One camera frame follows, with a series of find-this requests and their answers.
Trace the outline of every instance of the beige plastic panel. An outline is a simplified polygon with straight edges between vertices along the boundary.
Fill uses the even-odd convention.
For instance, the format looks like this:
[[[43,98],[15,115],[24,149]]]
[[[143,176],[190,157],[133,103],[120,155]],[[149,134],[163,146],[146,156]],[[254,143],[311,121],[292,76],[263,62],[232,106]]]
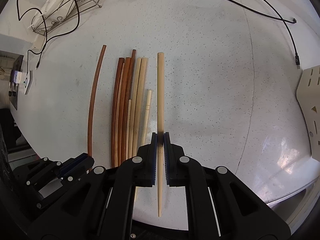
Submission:
[[[303,71],[297,99],[306,120],[312,157],[320,162],[320,65]]]

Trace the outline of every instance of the white speckled countertop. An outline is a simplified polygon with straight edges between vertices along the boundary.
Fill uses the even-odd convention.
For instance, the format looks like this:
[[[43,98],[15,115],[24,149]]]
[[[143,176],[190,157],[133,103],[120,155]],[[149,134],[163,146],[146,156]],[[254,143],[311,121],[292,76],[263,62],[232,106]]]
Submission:
[[[275,15],[260,0],[236,1]],[[87,151],[91,86],[106,44],[94,111],[95,165],[110,167],[117,60],[136,49],[137,57],[149,58],[145,90],[156,90],[156,55],[165,53],[165,131],[186,155],[210,168],[227,166],[266,202],[319,175],[320,164],[310,158],[307,129],[295,97],[301,70],[282,22],[226,0],[101,2],[101,9],[81,15],[78,30],[49,44],[29,94],[21,90],[18,111],[12,107],[17,125],[39,156],[65,161]],[[269,2],[284,18],[298,21],[289,27],[301,67],[319,65],[315,27],[320,20],[310,2]],[[71,30],[76,21],[53,34]],[[31,60],[31,69],[35,65]],[[154,131],[156,93],[146,143]],[[157,217],[156,187],[139,189],[135,219],[187,229],[184,189],[164,186],[162,214]]]

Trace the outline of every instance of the light wooden stick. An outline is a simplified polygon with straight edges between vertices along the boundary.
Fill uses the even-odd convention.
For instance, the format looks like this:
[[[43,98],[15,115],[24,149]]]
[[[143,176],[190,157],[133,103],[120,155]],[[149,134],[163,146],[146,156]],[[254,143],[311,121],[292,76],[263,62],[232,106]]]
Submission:
[[[138,150],[138,137],[139,137],[141,103],[142,103],[141,101],[142,101],[142,96],[143,96],[143,87],[144,87],[144,79],[145,79],[145,74],[146,74],[147,61],[148,61],[148,59],[145,57],[142,58],[142,60],[141,60],[139,84],[138,84],[138,91],[137,91],[136,111],[134,114],[132,156],[136,156],[137,150]]]
[[[136,72],[134,74],[133,80],[133,90],[132,90],[132,101],[131,101],[131,111],[130,111],[130,124],[129,124],[129,147],[128,147],[128,158],[132,157],[132,140],[133,140],[133,128],[134,128],[134,115],[136,112],[136,102],[137,102],[137,91],[139,83],[141,67],[141,58],[137,59]]]
[[[115,140],[115,142],[114,142],[115,155],[113,156],[115,167],[118,167],[118,120],[119,120],[120,93],[121,93],[123,69],[124,69],[124,64],[122,65],[122,70],[121,70],[121,77],[120,77],[118,98],[117,98],[117,108],[116,108],[116,123],[115,123],[115,138],[114,138],[114,140]]]
[[[129,148],[129,123],[130,123],[130,110],[131,110],[131,99],[128,102],[128,113],[127,113],[127,132],[125,135],[125,159],[128,159],[128,148]]]
[[[144,123],[143,123],[143,130],[142,130],[142,137],[141,137],[140,145],[145,145],[145,141],[146,141],[151,94],[152,94],[152,90],[149,89],[148,94],[147,94],[146,112],[144,114]]]
[[[161,217],[162,207],[162,173],[163,173],[163,135],[164,135],[164,53],[158,53],[157,68],[157,168],[158,168],[158,217]]]

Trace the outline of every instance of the black plug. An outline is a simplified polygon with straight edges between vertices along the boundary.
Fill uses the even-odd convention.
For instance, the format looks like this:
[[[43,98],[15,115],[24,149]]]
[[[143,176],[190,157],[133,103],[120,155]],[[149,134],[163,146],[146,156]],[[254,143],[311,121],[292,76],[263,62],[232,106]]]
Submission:
[[[299,59],[299,56],[298,56],[298,53],[296,53],[296,65],[300,65],[300,59]]]

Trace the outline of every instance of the brown wooden stick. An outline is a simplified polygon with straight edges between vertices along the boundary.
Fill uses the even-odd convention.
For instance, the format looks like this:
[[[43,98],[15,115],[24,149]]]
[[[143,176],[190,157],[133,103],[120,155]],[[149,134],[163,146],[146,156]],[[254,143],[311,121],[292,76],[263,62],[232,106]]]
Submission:
[[[118,163],[118,126],[119,126],[118,121],[119,121],[120,92],[121,92],[121,85],[122,85],[123,70],[124,70],[124,63],[122,64],[122,71],[121,71],[120,84],[119,84],[118,97],[117,97],[117,107],[116,107],[115,138],[114,138],[115,154],[113,156],[113,159],[115,161],[115,167],[118,167],[120,165],[120,163]]]
[[[128,103],[128,112],[127,112],[127,127],[125,134],[125,159],[128,159],[128,148],[129,148],[129,123],[130,123],[130,110],[131,110],[131,99]]]
[[[148,61],[148,59],[145,57],[142,58],[142,60],[141,60],[139,84],[138,84],[138,91],[137,91],[136,111],[134,114],[132,157],[136,156],[137,151],[138,151],[138,137],[139,137],[139,127],[140,127],[141,104],[142,104],[142,97],[143,97],[143,87],[144,87],[147,61]]]
[[[163,135],[164,135],[164,53],[158,53],[157,68],[157,169],[158,169],[158,217],[161,217],[162,208],[162,170],[163,170]]]
[[[141,137],[140,145],[145,145],[145,141],[146,141],[147,128],[148,128],[148,117],[149,117],[150,103],[151,103],[151,93],[152,93],[152,90],[149,89],[148,94],[147,94],[146,111],[144,114],[144,123],[143,123],[143,130],[142,130],[142,137]]]
[[[123,121],[122,121],[122,143],[121,143],[121,163],[126,160],[125,158],[125,151],[126,151],[126,131],[127,130],[127,117],[128,117],[128,102],[129,97],[131,94],[131,84],[132,84],[132,71],[134,65],[134,59],[136,57],[136,50],[132,50],[130,66],[129,66],[129,73],[128,73],[128,81],[127,81],[127,88],[125,91],[125,98],[124,98],[124,112],[123,112]]]
[[[120,57],[118,61],[118,67],[116,72],[115,88],[113,90],[113,101],[112,101],[112,117],[111,117],[111,167],[115,166],[115,124],[116,124],[116,109],[118,101],[118,91],[120,87],[120,77],[122,71],[122,65],[124,63],[124,58]]]
[[[136,102],[137,102],[137,91],[138,91],[140,67],[141,67],[141,58],[138,58],[137,65],[136,65],[136,72],[134,74],[134,79],[133,79],[132,101],[131,101],[131,111],[130,111],[130,124],[129,124],[128,159],[130,159],[132,157],[134,115],[136,112]]]
[[[107,46],[103,45],[100,57],[98,60],[96,73],[94,74],[92,90],[91,90],[91,97],[90,97],[90,105],[89,105],[89,117],[88,117],[88,156],[92,157],[92,123],[93,123],[93,109],[94,109],[94,100],[96,98],[96,91],[98,85],[98,78],[100,73],[100,68],[103,60],[104,53],[106,51]]]
[[[119,119],[118,119],[118,165],[119,166],[121,165],[121,160],[124,160],[124,155],[125,155],[125,152],[122,152],[121,143],[122,143],[122,132],[125,133],[125,130],[122,131],[122,124],[123,124],[123,114],[124,114],[125,91],[127,89],[130,60],[131,58],[127,57],[124,62],[122,85],[121,85],[121,92],[120,92],[120,106],[119,106]]]

